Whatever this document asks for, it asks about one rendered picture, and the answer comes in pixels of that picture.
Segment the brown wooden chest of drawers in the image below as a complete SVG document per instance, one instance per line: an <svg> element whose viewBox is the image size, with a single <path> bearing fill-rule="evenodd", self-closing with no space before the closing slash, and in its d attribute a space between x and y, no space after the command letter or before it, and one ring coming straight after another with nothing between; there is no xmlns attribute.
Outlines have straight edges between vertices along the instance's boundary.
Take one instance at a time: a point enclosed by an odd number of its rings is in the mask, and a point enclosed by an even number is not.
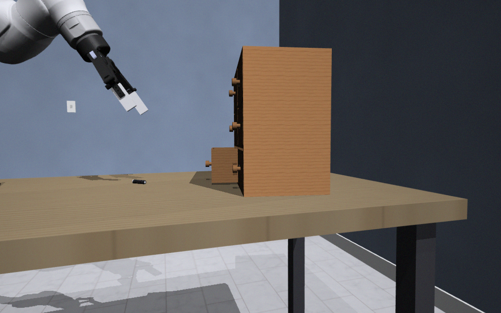
<svg viewBox="0 0 501 313"><path fill-rule="evenodd" d="M243 196L330 195L332 48L242 53Z"/></svg>

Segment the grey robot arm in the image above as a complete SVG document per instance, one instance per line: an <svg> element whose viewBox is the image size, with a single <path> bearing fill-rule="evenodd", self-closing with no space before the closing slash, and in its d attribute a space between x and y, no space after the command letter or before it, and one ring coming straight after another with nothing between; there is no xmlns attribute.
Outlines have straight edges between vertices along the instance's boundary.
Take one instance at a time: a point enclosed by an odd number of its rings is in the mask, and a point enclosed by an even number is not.
<svg viewBox="0 0 501 313"><path fill-rule="evenodd" d="M82 39L103 32L83 0L0 0L0 62L32 59L59 34L76 50Z"/></svg>

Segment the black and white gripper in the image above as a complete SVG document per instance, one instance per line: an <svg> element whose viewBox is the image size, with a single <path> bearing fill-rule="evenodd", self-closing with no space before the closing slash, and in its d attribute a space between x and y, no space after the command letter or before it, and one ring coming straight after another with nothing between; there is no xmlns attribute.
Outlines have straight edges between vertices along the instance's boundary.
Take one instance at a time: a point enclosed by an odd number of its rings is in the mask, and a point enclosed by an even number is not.
<svg viewBox="0 0 501 313"><path fill-rule="evenodd" d="M110 46L103 36L93 34L82 39L78 42L76 51L83 60L93 63L101 79L106 84L106 89L110 89L114 93L127 111L134 107L140 115L148 111L135 92L137 89L131 87L117 66L115 66L113 60L107 56L110 52Z"/></svg>

